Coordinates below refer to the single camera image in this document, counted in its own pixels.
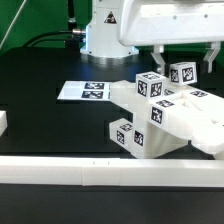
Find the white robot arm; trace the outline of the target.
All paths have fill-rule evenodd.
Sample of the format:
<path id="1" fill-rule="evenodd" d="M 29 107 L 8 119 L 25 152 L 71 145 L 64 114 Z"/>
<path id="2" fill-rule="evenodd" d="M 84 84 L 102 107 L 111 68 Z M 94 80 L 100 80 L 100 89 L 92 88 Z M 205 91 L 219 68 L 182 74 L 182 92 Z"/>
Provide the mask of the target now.
<path id="1" fill-rule="evenodd" d="M 165 72 L 166 45 L 207 43 L 207 70 L 224 42 L 224 0 L 92 0 L 81 54 L 98 63 L 123 61 L 151 46 Z"/>

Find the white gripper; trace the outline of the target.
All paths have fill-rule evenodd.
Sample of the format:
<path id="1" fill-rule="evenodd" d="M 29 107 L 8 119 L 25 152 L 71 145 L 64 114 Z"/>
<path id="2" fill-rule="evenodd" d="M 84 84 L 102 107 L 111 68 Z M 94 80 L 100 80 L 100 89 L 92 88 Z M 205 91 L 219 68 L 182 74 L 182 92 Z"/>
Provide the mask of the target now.
<path id="1" fill-rule="evenodd" d="M 153 46 L 151 55 L 165 74 L 162 57 L 169 44 L 207 44 L 203 61 L 212 72 L 213 61 L 224 40 L 224 0 L 122 0 L 118 40 L 126 46 Z"/>

